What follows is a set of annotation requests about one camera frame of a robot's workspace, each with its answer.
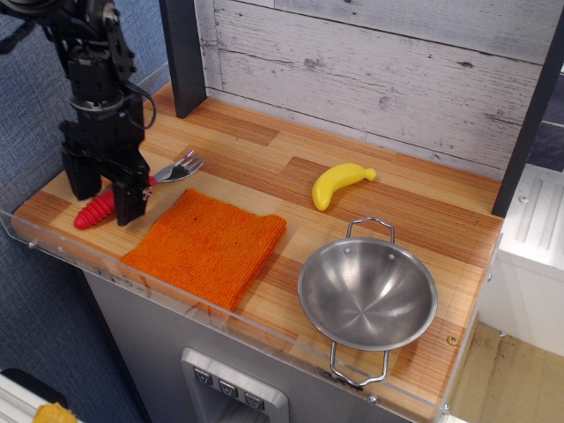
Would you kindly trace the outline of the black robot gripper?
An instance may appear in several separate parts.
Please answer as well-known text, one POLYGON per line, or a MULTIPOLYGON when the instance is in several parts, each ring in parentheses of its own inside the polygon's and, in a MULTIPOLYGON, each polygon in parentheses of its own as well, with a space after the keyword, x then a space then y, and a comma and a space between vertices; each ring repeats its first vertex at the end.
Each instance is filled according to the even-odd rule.
POLYGON ((143 216, 149 165, 139 146, 145 139, 143 105, 128 103, 98 120, 78 113, 75 122, 59 124, 63 133, 63 166, 77 200, 97 195, 101 177, 113 182, 118 226, 143 216))

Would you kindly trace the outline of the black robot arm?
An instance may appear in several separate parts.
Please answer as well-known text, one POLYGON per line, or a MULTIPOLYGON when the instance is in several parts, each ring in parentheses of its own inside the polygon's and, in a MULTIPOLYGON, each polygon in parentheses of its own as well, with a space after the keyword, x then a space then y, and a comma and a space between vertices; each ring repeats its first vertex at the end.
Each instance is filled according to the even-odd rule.
POLYGON ((121 226, 145 214, 151 194, 150 167, 139 151, 145 139, 143 100, 148 94, 130 82, 134 53, 112 1, 3 1, 1 12, 22 20, 2 41, 10 52, 35 26, 56 48, 71 86, 74 122, 59 125, 63 165, 79 200, 96 196, 102 179, 112 183, 121 226))

